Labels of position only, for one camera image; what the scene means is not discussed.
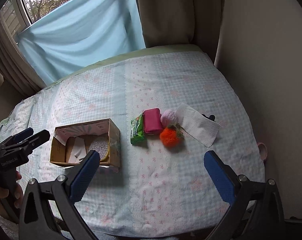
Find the person's left hand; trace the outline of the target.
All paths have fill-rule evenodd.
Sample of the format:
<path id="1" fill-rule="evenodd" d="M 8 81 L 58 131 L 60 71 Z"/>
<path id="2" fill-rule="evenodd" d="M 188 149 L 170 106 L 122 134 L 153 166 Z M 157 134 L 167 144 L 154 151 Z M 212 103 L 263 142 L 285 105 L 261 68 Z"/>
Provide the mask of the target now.
<path id="1" fill-rule="evenodd" d="M 19 183 L 17 182 L 18 180 L 22 179 L 22 175 L 15 170 L 15 175 L 13 176 L 16 180 L 16 185 L 15 185 L 15 190 L 14 190 L 14 207 L 17 210 L 20 210 L 22 203 L 23 203 L 23 190 Z M 12 221 L 12 217 L 7 213 L 5 206 L 3 206 L 3 200 L 5 200 L 8 196 L 10 195 L 10 191 L 7 187 L 1 187 L 0 186 L 0 216 Z"/>

